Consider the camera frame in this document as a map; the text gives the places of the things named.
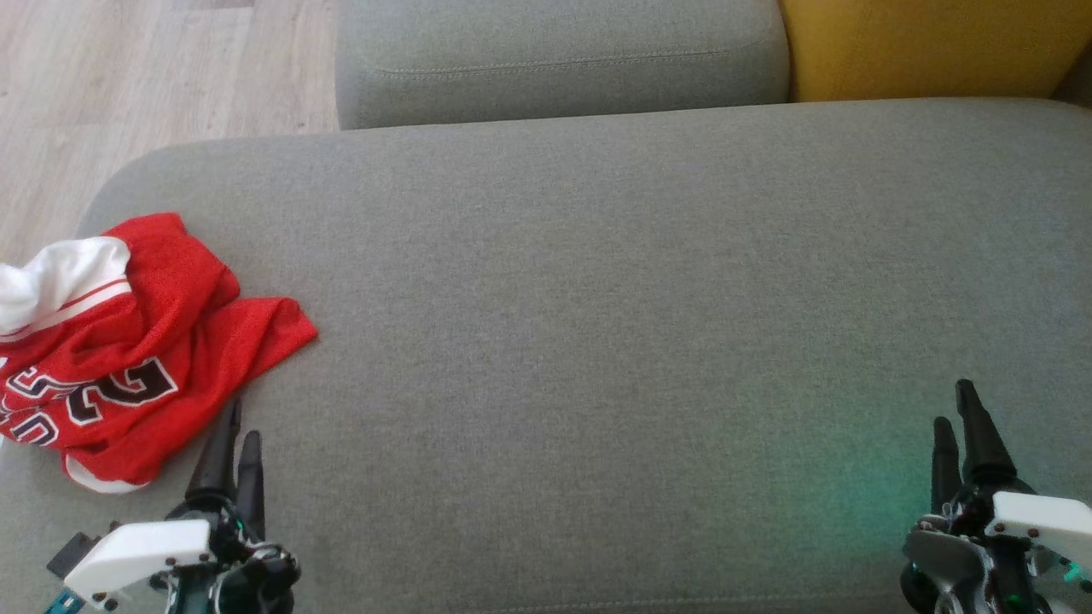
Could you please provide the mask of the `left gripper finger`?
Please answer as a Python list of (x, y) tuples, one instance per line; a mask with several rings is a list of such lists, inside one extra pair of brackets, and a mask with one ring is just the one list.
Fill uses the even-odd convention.
[(235, 440), (241, 429), (241, 401), (233, 399), (214, 420), (186, 489), (188, 506), (235, 501)]
[(262, 438), (259, 430), (249, 430), (245, 436), (237, 467), (235, 509), (254, 540), (265, 539), (264, 503)]

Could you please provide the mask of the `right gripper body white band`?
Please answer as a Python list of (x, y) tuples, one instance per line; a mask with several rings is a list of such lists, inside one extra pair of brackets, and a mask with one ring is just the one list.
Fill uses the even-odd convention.
[(1037, 589), (1060, 571), (1089, 593), (1089, 505), (935, 479), (909, 529), (902, 594), (916, 613), (1073, 613)]

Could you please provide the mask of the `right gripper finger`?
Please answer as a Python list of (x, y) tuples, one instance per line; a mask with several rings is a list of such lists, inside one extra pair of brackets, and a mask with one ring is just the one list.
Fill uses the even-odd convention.
[(943, 513), (962, 489), (960, 452), (950, 420), (936, 417), (931, 432), (931, 513)]
[(956, 381), (956, 408), (963, 422), (966, 442), (964, 479), (973, 484), (1013, 482), (1018, 477), (1013, 459), (971, 380)]

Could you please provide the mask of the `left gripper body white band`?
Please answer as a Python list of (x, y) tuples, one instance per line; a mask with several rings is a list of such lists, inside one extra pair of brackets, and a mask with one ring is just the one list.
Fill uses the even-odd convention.
[(181, 504), (164, 520), (66, 544), (67, 613), (116, 613), (141, 583), (161, 592), (166, 613), (290, 613), (300, 578), (296, 556), (250, 536), (235, 504)]

